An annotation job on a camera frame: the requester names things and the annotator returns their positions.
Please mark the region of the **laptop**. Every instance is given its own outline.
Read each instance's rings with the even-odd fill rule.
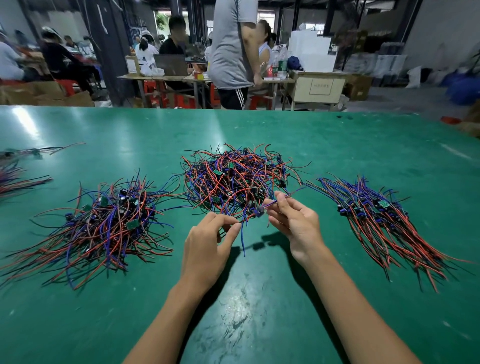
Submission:
[[[188,76],[184,55],[156,54],[153,57],[157,68],[162,68],[165,71],[165,76]]]

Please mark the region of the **black shirt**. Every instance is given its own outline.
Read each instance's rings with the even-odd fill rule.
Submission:
[[[64,58],[68,58],[73,63],[80,63],[73,54],[67,51],[66,48],[59,43],[44,42],[41,50],[50,72],[65,70],[67,66],[63,62]]]
[[[176,46],[172,38],[168,38],[165,42],[163,42],[158,52],[160,54],[185,54],[183,48]]]

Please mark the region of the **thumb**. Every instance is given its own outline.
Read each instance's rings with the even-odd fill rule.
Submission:
[[[228,230],[228,232],[225,235],[225,238],[223,239],[223,243],[220,244],[218,247],[218,252],[224,256],[225,259],[228,258],[230,255],[230,250],[232,248],[232,244],[237,238],[239,232],[240,232],[241,224],[237,222],[236,224],[233,224],[232,227]]]
[[[297,213],[296,210],[290,206],[290,204],[287,201],[287,198],[285,197],[285,194],[283,192],[280,192],[276,196],[276,201],[278,204],[278,209],[282,214],[284,214],[287,218],[292,218],[295,216],[295,213]]]

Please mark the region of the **factory floor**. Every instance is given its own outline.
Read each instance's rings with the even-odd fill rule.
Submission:
[[[417,113],[429,120],[440,120],[442,116],[464,118],[469,106],[453,104],[445,95],[446,88],[424,86],[421,88],[372,87],[365,101],[349,101],[344,111],[351,112],[395,112]],[[281,109],[278,101],[276,109]],[[316,111],[328,111],[320,106]]]

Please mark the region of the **forearm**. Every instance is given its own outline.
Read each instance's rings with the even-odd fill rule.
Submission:
[[[260,73],[260,57],[258,56],[258,45],[253,37],[243,39],[245,53],[253,73]]]
[[[322,246],[306,265],[352,364],[420,363],[383,321],[332,253]]]
[[[171,289],[160,313],[128,354],[124,364],[174,364],[202,296],[180,280]]]

